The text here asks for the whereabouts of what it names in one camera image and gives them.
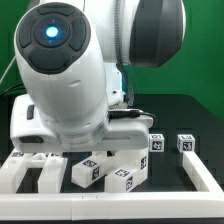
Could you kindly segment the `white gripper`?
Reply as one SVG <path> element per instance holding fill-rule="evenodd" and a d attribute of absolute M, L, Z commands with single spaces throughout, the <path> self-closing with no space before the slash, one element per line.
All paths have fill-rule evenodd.
<path fill-rule="evenodd" d="M 141 150 L 149 146 L 148 129 L 152 123 L 145 115 L 111 119 L 86 134 L 60 136 L 46 126 L 30 96 L 25 94 L 14 101 L 10 138 L 15 148 L 26 153 Z"/>

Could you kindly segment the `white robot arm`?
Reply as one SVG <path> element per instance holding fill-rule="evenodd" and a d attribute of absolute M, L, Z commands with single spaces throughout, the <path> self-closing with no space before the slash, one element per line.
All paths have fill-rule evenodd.
<path fill-rule="evenodd" d="M 108 64 L 160 67 L 181 48 L 182 0 L 38 0 L 14 34 L 26 88 L 10 137 L 27 153 L 144 149 L 152 118 L 122 101 Z"/>

